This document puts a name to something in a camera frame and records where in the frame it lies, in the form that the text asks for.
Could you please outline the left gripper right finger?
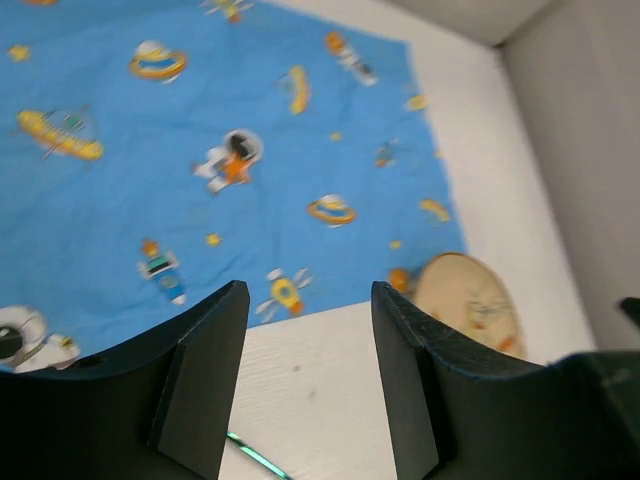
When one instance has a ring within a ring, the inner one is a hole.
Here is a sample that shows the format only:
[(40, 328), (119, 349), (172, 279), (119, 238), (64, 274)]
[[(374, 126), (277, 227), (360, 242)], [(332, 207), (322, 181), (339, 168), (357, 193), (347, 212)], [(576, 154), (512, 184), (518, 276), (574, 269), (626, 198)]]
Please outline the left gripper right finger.
[(582, 352), (546, 366), (492, 350), (371, 290), (401, 479), (635, 479), (639, 355)]

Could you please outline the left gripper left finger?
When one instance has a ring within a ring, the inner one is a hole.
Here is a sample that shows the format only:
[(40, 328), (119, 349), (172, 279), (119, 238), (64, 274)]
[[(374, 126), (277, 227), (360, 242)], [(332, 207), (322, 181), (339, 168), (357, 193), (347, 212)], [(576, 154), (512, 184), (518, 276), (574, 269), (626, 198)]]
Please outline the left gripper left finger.
[(3, 372), (2, 477), (217, 478), (248, 310), (232, 281), (69, 368)]

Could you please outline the iridescent rainbow knife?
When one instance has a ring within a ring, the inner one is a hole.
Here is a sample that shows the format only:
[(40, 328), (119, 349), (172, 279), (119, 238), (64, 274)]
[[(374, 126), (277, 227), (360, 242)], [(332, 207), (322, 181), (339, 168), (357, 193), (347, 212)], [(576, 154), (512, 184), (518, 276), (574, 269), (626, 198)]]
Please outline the iridescent rainbow knife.
[(226, 433), (226, 439), (234, 445), (244, 455), (251, 458), (254, 462), (258, 463), (261, 467), (268, 470), (271, 474), (282, 480), (293, 480), (294, 477), (285, 472), (282, 468), (278, 467), (271, 460), (267, 459), (264, 455), (260, 454), (253, 447), (244, 442), (238, 435), (228, 431)]

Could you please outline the beige bird-pattern plate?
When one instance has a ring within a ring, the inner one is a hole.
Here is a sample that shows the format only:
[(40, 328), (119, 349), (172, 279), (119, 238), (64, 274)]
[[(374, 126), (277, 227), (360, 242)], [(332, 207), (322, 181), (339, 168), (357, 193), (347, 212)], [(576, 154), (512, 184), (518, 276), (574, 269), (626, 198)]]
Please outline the beige bird-pattern plate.
[(413, 303), (431, 317), (476, 342), (526, 359), (526, 344), (511, 295), (496, 273), (480, 260), (448, 252), (422, 270)]

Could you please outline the blue space-print placemat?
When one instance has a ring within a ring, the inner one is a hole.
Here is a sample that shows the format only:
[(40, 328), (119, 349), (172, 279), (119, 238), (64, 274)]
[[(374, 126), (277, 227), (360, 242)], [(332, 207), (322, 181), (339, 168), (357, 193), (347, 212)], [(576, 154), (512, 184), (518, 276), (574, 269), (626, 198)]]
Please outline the blue space-print placemat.
[(231, 280), (250, 326), (466, 243), (405, 44), (264, 2), (1, 5), (1, 367)]

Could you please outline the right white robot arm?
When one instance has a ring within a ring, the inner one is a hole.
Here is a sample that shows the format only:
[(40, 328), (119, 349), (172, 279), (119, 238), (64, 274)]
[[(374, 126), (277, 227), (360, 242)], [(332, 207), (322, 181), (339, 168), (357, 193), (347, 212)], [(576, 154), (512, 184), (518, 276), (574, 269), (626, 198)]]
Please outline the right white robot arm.
[(640, 299), (626, 297), (619, 302), (618, 306), (629, 321), (637, 328), (640, 328)]

